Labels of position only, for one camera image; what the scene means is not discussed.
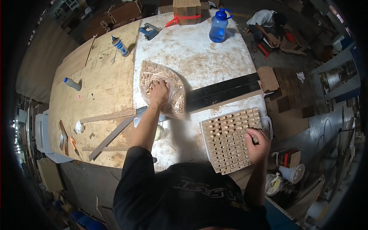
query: person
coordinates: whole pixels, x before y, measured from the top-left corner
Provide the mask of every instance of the person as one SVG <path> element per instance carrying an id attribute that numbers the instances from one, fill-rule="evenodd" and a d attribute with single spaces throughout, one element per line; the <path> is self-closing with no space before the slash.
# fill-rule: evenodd
<path id="1" fill-rule="evenodd" d="M 270 229 L 264 207 L 270 140 L 261 130 L 245 134 L 254 171 L 244 195 L 231 177 L 210 165 L 178 163 L 155 174 L 152 145 L 169 91 L 163 81 L 152 84 L 150 105 L 132 134 L 113 201 L 121 229 Z"/>
<path id="2" fill-rule="evenodd" d="M 253 34 L 251 42 L 253 52 L 257 52 L 257 45 L 265 37 L 271 47 L 279 47 L 283 26 L 287 20 L 285 15 L 274 10 L 260 10 L 247 21 L 248 29 Z"/>

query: hand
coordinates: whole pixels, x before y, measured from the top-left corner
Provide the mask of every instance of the hand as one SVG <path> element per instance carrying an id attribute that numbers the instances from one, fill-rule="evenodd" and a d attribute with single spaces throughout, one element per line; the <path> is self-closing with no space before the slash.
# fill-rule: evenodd
<path id="1" fill-rule="evenodd" d="M 252 137 L 257 137 L 259 144 L 254 145 Z M 254 165 L 267 163 L 271 141 L 263 130 L 248 128 L 245 133 L 245 142 L 248 148 L 249 159 Z"/>
<path id="2" fill-rule="evenodd" d="M 276 41 L 276 47 L 278 48 L 278 47 L 280 46 L 280 44 L 281 44 L 281 41 L 280 41 L 280 39 L 278 38 L 278 39 L 277 39 L 277 41 Z"/>
<path id="3" fill-rule="evenodd" d="M 268 39 L 268 44 L 270 44 L 270 46 L 271 47 L 275 47 L 275 46 L 277 46 L 277 40 L 275 40 L 275 38 L 274 37 L 271 37 L 271 36 L 268 36 L 267 37 Z"/>
<path id="4" fill-rule="evenodd" d="M 151 84 L 151 88 L 148 91 L 151 95 L 151 104 L 156 105 L 158 108 L 162 108 L 169 99 L 170 84 L 163 80 L 154 81 Z"/>

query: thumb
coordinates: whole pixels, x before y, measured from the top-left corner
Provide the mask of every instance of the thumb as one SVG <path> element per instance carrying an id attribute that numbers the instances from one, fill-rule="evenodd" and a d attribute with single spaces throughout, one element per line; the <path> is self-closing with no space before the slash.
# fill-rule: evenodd
<path id="1" fill-rule="evenodd" d="M 252 140 L 252 137 L 250 136 L 250 134 L 246 132 L 244 137 L 245 137 L 245 143 L 247 144 L 247 148 L 248 149 L 253 149 L 254 144 L 253 144 L 253 140 Z"/>

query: white shirt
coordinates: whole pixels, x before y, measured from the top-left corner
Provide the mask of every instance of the white shirt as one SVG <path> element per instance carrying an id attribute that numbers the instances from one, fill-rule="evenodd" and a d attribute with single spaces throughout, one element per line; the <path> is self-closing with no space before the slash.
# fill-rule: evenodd
<path id="1" fill-rule="evenodd" d="M 247 25 L 255 25 L 256 23 L 264 27 L 272 27 L 273 19 L 272 15 L 276 13 L 274 10 L 260 10 L 253 15 L 251 19 L 247 21 Z"/>

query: white glue bottle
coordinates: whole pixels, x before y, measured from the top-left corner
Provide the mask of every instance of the white glue bottle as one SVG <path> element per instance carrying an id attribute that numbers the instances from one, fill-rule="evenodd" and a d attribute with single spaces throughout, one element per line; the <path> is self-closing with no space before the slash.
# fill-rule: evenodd
<path id="1" fill-rule="evenodd" d="M 77 91 L 80 91 L 81 89 L 82 89 L 82 84 L 81 83 L 76 83 L 75 81 L 73 81 L 72 79 L 70 79 L 70 78 L 64 78 L 64 82 L 68 85 L 68 86 L 70 86 L 70 87 L 72 87 L 72 88 L 74 88 L 75 90 L 77 90 Z"/>
<path id="2" fill-rule="evenodd" d="M 128 48 L 121 42 L 120 38 L 116 38 L 111 35 L 113 38 L 113 46 L 118 49 L 118 51 L 122 54 L 123 57 L 127 57 L 129 55 Z"/>

